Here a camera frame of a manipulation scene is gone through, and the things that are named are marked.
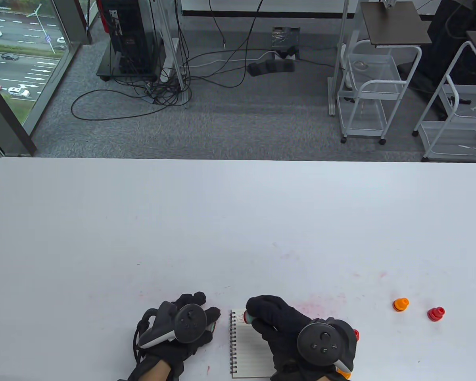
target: notebook spiral binding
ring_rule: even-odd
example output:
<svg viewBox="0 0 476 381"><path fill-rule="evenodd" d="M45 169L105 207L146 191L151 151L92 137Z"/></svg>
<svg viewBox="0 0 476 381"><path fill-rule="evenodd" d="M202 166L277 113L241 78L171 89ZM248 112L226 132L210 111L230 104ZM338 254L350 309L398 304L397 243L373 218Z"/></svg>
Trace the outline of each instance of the notebook spiral binding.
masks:
<svg viewBox="0 0 476 381"><path fill-rule="evenodd" d="M231 374L236 373L236 313L229 313L229 362Z"/></svg>

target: spiral notebook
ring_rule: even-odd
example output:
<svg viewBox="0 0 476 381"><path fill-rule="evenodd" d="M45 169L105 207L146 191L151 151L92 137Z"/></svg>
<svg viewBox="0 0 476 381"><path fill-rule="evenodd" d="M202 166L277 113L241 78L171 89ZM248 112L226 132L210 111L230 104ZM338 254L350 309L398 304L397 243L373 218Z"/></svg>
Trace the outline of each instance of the spiral notebook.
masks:
<svg viewBox="0 0 476 381"><path fill-rule="evenodd" d="M258 332L243 320L245 310L229 314L231 374L234 379L270 378L274 373L273 356Z"/></svg>

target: road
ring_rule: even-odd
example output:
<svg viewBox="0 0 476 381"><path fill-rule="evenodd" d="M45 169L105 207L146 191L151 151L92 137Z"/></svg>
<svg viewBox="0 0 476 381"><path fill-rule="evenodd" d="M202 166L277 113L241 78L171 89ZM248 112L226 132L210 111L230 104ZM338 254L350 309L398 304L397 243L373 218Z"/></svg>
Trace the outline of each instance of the road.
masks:
<svg viewBox="0 0 476 381"><path fill-rule="evenodd" d="M30 91L29 98L12 96L13 99L35 102L44 89L59 60L55 58L36 58L21 56L17 61L2 60L0 55L0 86L7 91L9 87L22 87Z"/></svg>
<svg viewBox="0 0 476 381"><path fill-rule="evenodd" d="M51 43L57 45L57 38L62 37L60 22L54 17L39 17L46 33L51 37ZM35 16L0 12L0 30L4 34L0 37L0 45L51 50Z"/></svg>

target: wrist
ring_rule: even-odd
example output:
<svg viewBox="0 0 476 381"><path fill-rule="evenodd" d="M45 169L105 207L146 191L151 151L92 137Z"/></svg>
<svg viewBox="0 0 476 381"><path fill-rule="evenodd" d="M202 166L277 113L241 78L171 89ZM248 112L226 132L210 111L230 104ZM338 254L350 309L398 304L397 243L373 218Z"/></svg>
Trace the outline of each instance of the wrist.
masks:
<svg viewBox="0 0 476 381"><path fill-rule="evenodd" d="M171 372L171 366L160 360L152 369L143 374L139 381L166 381Z"/></svg>

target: lined paper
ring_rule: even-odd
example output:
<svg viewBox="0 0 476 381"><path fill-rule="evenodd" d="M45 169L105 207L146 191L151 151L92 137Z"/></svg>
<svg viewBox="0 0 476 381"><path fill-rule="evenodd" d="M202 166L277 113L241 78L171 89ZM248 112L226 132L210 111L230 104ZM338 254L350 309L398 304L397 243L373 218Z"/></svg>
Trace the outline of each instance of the lined paper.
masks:
<svg viewBox="0 0 476 381"><path fill-rule="evenodd" d="M243 320L245 310L232 310L236 317L234 329L236 336L236 347L231 352L236 357L236 373L234 379L256 379L270 378L275 369L273 366L273 355L258 332Z"/></svg>

